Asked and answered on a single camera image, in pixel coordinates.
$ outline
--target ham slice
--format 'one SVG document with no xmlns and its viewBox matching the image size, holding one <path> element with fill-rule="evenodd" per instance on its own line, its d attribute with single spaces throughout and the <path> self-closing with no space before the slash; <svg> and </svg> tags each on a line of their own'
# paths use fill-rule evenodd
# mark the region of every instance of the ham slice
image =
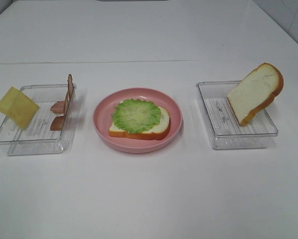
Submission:
<svg viewBox="0 0 298 239">
<path fill-rule="evenodd" d="M 51 131 L 59 131 L 63 128 L 63 124 L 65 121 L 64 116 L 56 116 L 53 122 L 51 123 L 50 130 Z"/>
<path fill-rule="evenodd" d="M 71 74 L 68 75 L 67 84 L 68 84 L 68 86 L 67 86 L 68 87 L 68 98 L 70 100 L 71 96 L 73 94 L 73 91 L 74 91 L 73 78 L 72 78 Z"/>
<path fill-rule="evenodd" d="M 57 101 L 51 108 L 50 111 L 53 111 L 55 114 L 62 114 L 65 112 L 65 101 Z"/>
<path fill-rule="evenodd" d="M 59 131 L 62 130 L 63 124 L 65 121 L 66 113 L 69 106 L 69 101 L 73 95 L 74 92 L 74 84 L 73 84 L 73 78 L 71 74 L 68 75 L 67 80 L 67 94 L 65 97 L 65 100 L 63 101 L 57 101 L 50 110 L 53 111 L 55 114 L 63 114 L 62 116 L 56 116 L 53 122 L 51 123 L 50 130 L 51 131 Z"/>
</svg>

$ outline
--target transparent plastic tray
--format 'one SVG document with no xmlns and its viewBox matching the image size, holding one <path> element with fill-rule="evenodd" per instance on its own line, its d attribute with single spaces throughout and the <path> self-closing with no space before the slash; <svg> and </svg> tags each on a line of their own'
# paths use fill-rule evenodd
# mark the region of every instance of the transparent plastic tray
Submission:
<svg viewBox="0 0 298 239">
<path fill-rule="evenodd" d="M 278 129 L 264 109 L 247 126 L 240 126 L 227 94 L 240 81 L 197 83 L 200 109 L 214 149 L 265 148 L 271 146 Z"/>
<path fill-rule="evenodd" d="M 1 149 L 9 156 L 64 152 L 72 142 L 76 129 L 76 85 L 61 131 L 50 130 L 54 118 L 62 115 L 53 113 L 50 107 L 65 99 L 67 84 L 23 86 L 20 90 L 39 105 L 39 110 L 26 130 L 5 117 L 0 126 Z"/>
</svg>

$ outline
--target toast slice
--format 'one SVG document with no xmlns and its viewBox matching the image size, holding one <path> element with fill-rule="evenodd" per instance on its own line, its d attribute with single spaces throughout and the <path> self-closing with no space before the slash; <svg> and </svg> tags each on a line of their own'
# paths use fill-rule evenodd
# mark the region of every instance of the toast slice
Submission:
<svg viewBox="0 0 298 239">
<path fill-rule="evenodd" d="M 143 131 L 142 133 L 128 133 L 127 131 L 118 128 L 114 123 L 109 128 L 109 135 L 112 137 L 125 137 L 144 140 L 162 140 L 170 131 L 170 115 L 168 111 L 159 107 L 161 110 L 160 123 L 154 125 L 151 129 Z"/>
<path fill-rule="evenodd" d="M 269 63 L 261 64 L 227 95 L 240 125 L 246 126 L 257 112 L 273 102 L 284 85 L 280 71 Z"/>
</svg>

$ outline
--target cheese slice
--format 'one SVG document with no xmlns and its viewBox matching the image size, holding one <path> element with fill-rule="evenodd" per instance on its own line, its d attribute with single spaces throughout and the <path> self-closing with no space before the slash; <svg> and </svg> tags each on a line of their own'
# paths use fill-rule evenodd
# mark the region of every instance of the cheese slice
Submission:
<svg viewBox="0 0 298 239">
<path fill-rule="evenodd" d="M 26 129 L 39 106 L 20 90 L 11 87 L 0 100 L 0 112 L 10 117 L 19 127 Z"/>
</svg>

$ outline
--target white table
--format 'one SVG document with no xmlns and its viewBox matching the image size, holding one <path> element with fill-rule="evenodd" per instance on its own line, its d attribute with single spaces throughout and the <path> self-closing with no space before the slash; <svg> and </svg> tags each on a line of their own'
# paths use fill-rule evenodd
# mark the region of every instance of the white table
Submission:
<svg viewBox="0 0 298 239">
<path fill-rule="evenodd" d="M 297 59 L 252 0 L 16 1 L 0 15 L 0 64 Z"/>
<path fill-rule="evenodd" d="M 275 146 L 246 150 L 209 146 L 195 83 L 242 79 L 257 60 L 0 65 L 0 98 L 11 85 L 63 83 L 71 73 L 84 101 L 66 152 L 0 150 L 0 239 L 298 239 L 298 60 L 271 63 L 285 78 L 268 107 L 280 133 Z M 180 105 L 183 130 L 165 148 L 123 153 L 94 131 L 95 106 L 128 87 Z"/>
</svg>

